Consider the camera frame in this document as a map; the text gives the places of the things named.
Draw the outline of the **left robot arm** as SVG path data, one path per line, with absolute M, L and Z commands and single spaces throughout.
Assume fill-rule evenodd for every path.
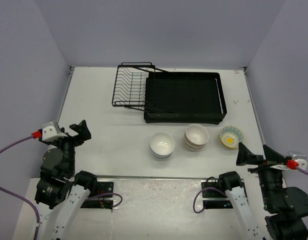
M 83 202 L 97 193 L 95 174 L 76 172 L 76 147 L 92 138 L 85 120 L 71 124 L 71 136 L 55 121 L 32 133 L 41 143 L 51 145 L 43 155 L 36 185 L 37 224 L 34 239 L 63 240 Z

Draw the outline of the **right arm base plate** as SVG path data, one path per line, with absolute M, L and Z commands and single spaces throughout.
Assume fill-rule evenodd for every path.
M 213 187 L 219 189 L 219 184 L 216 180 L 201 182 L 201 188 Z M 230 200 L 215 190 L 205 190 L 202 192 L 203 205 L 206 210 L 210 209 L 232 209 L 233 206 Z

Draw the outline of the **floral orange green bowl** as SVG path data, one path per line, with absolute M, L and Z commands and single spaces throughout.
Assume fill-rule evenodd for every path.
M 237 146 L 227 146 L 227 145 L 224 145 L 224 147 L 227 148 L 227 149 L 231 149 L 231 150 L 234 150 L 234 149 L 238 149 L 238 148 L 239 148 L 238 145 L 237 145 Z

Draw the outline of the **light blue bowl front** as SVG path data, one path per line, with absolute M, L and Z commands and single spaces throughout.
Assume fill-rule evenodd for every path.
M 170 156 L 155 156 L 153 155 L 153 157 L 156 159 L 156 160 L 159 160 L 159 161 L 164 161 L 166 159 L 168 159 Z

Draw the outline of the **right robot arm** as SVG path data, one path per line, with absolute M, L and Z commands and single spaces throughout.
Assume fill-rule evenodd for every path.
M 303 218 L 308 216 L 308 195 L 297 187 L 283 186 L 282 167 L 296 170 L 300 165 L 293 157 L 284 156 L 263 145 L 264 155 L 253 154 L 243 143 L 238 144 L 237 166 L 254 165 L 248 169 L 257 174 L 264 210 L 266 229 L 274 240 L 305 240 L 308 229 Z M 217 191 L 227 197 L 239 220 L 245 237 L 249 240 L 264 240 L 252 214 L 241 177 L 235 171 L 219 175 Z

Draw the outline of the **beige bowl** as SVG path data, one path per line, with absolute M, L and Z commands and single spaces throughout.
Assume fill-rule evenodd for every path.
M 186 141 L 193 146 L 203 146 L 210 138 L 208 130 L 200 124 L 190 124 L 184 132 Z
M 185 146 L 186 146 L 186 148 L 187 148 L 189 151 L 192 151 L 192 152 L 201 151 L 201 150 L 204 148 L 204 146 L 203 146 L 203 147 L 198 147 L 198 148 L 193 148 L 193 147 L 191 147 L 190 145 L 185 145 Z
M 203 144 L 203 145 L 193 145 L 190 142 L 188 142 L 188 140 L 187 140 L 187 138 L 185 136 L 183 137 L 183 142 L 184 142 L 185 145 L 191 146 L 192 148 L 201 148 L 201 147 L 205 147 L 206 146 L 206 144 Z

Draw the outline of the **beige bowl back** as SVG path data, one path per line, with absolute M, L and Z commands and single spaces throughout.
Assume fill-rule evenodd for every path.
M 186 141 L 193 146 L 203 146 L 210 138 L 208 130 L 200 124 L 190 124 L 184 132 Z

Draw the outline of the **beige bowl front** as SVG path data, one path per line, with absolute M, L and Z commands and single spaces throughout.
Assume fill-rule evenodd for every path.
M 203 147 L 198 147 L 198 148 L 193 148 L 193 147 L 191 147 L 190 145 L 185 145 L 185 146 L 186 146 L 186 148 L 187 148 L 189 151 L 192 151 L 192 152 L 201 151 L 201 150 L 204 148 L 204 146 L 203 146 Z

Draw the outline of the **light blue bowl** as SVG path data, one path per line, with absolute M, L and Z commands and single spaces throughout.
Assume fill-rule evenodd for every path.
M 153 155 L 153 157 L 156 159 L 156 160 L 159 160 L 159 161 L 164 161 L 166 159 L 168 159 L 170 156 L 155 156 Z
M 169 149 L 171 151 L 174 151 L 176 146 L 174 138 L 165 132 L 155 133 L 151 137 L 149 145 L 152 149 Z
M 151 154 L 153 156 L 170 156 L 173 153 L 173 151 L 169 150 L 169 149 L 154 149 L 154 148 L 151 148 L 150 151 L 151 151 Z

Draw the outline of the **yellow dotted white bowl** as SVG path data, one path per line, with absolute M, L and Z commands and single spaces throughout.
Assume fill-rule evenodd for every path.
M 239 143 L 244 142 L 243 132 L 232 125 L 223 127 L 219 132 L 219 140 L 224 146 L 238 146 Z

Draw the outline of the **light blue bowl back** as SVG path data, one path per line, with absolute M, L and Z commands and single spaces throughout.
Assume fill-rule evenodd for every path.
M 155 133 L 151 137 L 149 145 L 152 149 L 169 149 L 171 151 L 174 151 L 176 146 L 174 138 L 165 132 Z

